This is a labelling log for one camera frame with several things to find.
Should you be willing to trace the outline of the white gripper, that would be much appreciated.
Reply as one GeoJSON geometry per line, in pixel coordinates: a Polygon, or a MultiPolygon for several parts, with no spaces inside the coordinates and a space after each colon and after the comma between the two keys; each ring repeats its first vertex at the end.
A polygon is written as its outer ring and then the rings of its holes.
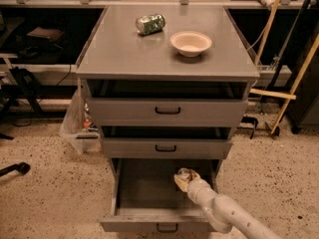
{"type": "Polygon", "coordinates": [[[200,179],[200,175],[194,170],[190,172],[189,179],[190,183],[177,178],[174,182],[182,192],[187,192],[188,198],[193,203],[200,207],[210,207],[217,193],[205,180],[200,179]]]}

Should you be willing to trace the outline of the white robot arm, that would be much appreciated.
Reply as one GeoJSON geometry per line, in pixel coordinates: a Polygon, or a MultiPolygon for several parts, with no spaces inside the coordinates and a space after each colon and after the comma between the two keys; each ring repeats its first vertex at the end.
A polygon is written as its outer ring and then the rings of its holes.
{"type": "Polygon", "coordinates": [[[179,189],[201,208],[208,223],[217,232],[229,233],[235,227],[247,239],[281,239],[235,200],[213,190],[193,169],[181,168],[173,179],[179,189]]]}

